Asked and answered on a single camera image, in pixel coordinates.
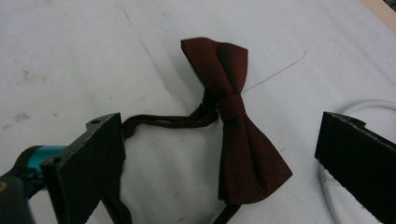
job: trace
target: scuff mark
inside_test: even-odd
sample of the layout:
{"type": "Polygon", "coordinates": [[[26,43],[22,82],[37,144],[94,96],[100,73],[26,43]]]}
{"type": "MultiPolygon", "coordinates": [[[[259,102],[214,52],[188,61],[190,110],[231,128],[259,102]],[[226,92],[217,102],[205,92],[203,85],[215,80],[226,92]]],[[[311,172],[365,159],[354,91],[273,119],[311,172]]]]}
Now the scuff mark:
{"type": "Polygon", "coordinates": [[[29,73],[26,70],[23,70],[22,80],[17,81],[16,84],[20,86],[22,82],[26,84],[33,84],[35,82],[46,82],[46,81],[47,81],[47,77],[44,75],[35,75],[29,73]]]}
{"type": "Polygon", "coordinates": [[[14,120],[17,121],[17,122],[21,122],[21,121],[24,121],[24,120],[29,119],[29,118],[30,118],[29,115],[27,115],[24,112],[14,116],[14,120]]]}
{"type": "Polygon", "coordinates": [[[308,213],[308,215],[312,218],[312,220],[318,224],[318,222],[312,217],[312,214],[309,212],[308,208],[306,207],[306,205],[304,204],[303,200],[301,200],[299,197],[297,197],[294,192],[291,192],[291,195],[293,195],[293,197],[295,199],[297,199],[297,201],[303,206],[303,208],[305,208],[306,212],[308,213]]]}
{"type": "Polygon", "coordinates": [[[7,130],[8,128],[12,127],[12,125],[10,124],[5,124],[3,126],[1,126],[4,130],[7,130]]]}
{"type": "Polygon", "coordinates": [[[245,91],[248,91],[248,90],[250,90],[250,89],[252,89],[252,88],[255,88],[255,87],[259,86],[260,84],[262,84],[263,82],[269,80],[270,78],[275,77],[275,76],[277,76],[278,74],[282,73],[283,71],[287,70],[288,68],[294,66],[295,64],[297,64],[300,60],[302,60],[302,59],[305,57],[305,55],[306,55],[307,52],[308,52],[308,50],[306,50],[305,53],[304,53],[304,55],[303,55],[300,59],[298,59],[297,61],[295,61],[294,63],[289,64],[288,66],[284,67],[282,70],[276,72],[275,74],[271,75],[270,77],[266,78],[265,80],[263,80],[263,81],[261,81],[261,82],[259,82],[259,83],[257,83],[257,84],[254,84],[253,86],[251,86],[251,87],[245,89],[245,90],[242,91],[242,92],[245,92],[245,91]]]}
{"type": "Polygon", "coordinates": [[[181,103],[183,103],[184,105],[189,105],[189,104],[190,104],[189,102],[185,101],[184,99],[182,99],[182,98],[179,97],[177,94],[174,94],[174,93],[171,91],[171,88],[169,88],[169,82],[168,82],[168,80],[166,79],[165,75],[163,74],[163,71],[160,69],[160,67],[158,66],[158,64],[155,62],[154,58],[152,57],[152,55],[151,55],[149,49],[147,48],[145,42],[144,42],[143,39],[142,39],[142,37],[141,37],[140,34],[137,32],[137,30],[136,30],[136,28],[135,28],[135,26],[134,26],[134,23],[132,22],[131,18],[129,17],[128,13],[126,12],[126,9],[125,9],[123,3],[122,3],[121,1],[118,1],[118,0],[116,0],[116,1],[117,1],[118,4],[121,6],[121,8],[122,8],[122,10],[123,10],[123,12],[124,12],[124,14],[125,14],[125,16],[126,16],[126,19],[127,19],[128,22],[131,24],[132,29],[136,32],[136,36],[137,36],[137,38],[139,39],[139,42],[141,43],[141,45],[143,46],[143,48],[145,48],[146,53],[148,54],[149,58],[151,59],[151,61],[152,61],[153,65],[154,65],[155,69],[157,70],[158,74],[160,75],[160,79],[163,81],[163,86],[168,90],[168,92],[169,92],[172,96],[174,96],[174,97],[176,97],[178,100],[180,100],[181,103]]]}

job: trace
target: clamp jaw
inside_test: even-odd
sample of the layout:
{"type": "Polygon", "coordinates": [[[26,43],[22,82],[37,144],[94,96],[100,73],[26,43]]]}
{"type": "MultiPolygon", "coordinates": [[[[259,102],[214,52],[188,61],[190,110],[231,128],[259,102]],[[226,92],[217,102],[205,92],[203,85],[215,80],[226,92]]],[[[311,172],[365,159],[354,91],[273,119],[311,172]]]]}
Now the clamp jaw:
{"type": "Polygon", "coordinates": [[[120,114],[87,123],[68,147],[29,147],[0,177],[0,223],[35,223],[27,201],[47,189],[58,222],[85,223],[115,177],[125,149],[120,114]]]}
{"type": "Polygon", "coordinates": [[[315,157],[379,221],[396,223],[396,144],[364,126],[324,112],[315,157]]]}

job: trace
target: teal handle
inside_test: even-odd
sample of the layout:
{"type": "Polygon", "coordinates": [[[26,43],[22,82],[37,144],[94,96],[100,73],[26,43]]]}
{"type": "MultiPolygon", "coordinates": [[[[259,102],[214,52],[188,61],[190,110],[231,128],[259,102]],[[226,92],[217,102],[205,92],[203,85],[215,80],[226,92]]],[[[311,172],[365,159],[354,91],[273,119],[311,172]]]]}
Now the teal handle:
{"type": "Polygon", "coordinates": [[[41,172],[40,163],[46,160],[49,157],[53,157],[59,154],[62,150],[64,150],[65,146],[44,146],[40,147],[35,153],[30,157],[29,162],[27,163],[28,168],[37,169],[38,172],[41,172]]]}

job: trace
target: bow tie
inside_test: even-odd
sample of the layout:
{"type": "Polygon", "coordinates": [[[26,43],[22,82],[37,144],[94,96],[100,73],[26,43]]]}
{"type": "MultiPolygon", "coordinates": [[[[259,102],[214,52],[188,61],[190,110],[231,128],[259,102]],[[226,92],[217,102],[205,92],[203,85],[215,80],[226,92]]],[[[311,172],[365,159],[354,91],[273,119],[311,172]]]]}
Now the bow tie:
{"type": "MultiPolygon", "coordinates": [[[[270,140],[249,119],[241,97],[248,70],[248,51],[208,38],[181,41],[193,70],[205,86],[204,102],[187,117],[137,115],[122,124],[131,137],[137,125],[170,129],[199,128],[214,122],[217,107],[224,123],[219,168],[219,199],[228,205],[215,223],[226,223],[241,204],[256,203],[291,177],[291,170],[270,140]]],[[[103,199],[115,223],[132,223],[120,200],[120,177],[103,199]]]]}
{"type": "Polygon", "coordinates": [[[219,199],[244,204],[267,198],[291,177],[291,170],[247,116],[241,91],[247,77],[248,50],[208,38],[183,40],[181,47],[205,89],[216,99],[224,123],[219,199]]]}

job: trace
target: bow tie knot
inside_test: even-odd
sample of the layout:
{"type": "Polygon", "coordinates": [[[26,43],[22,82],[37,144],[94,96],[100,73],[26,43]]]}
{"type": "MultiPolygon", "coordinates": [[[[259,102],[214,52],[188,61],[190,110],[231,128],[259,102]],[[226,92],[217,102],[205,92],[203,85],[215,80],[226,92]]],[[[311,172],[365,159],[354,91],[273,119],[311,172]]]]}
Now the bow tie knot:
{"type": "Polygon", "coordinates": [[[219,112],[223,123],[226,123],[230,119],[243,117],[247,114],[244,102],[239,94],[233,94],[219,100],[219,112]]]}

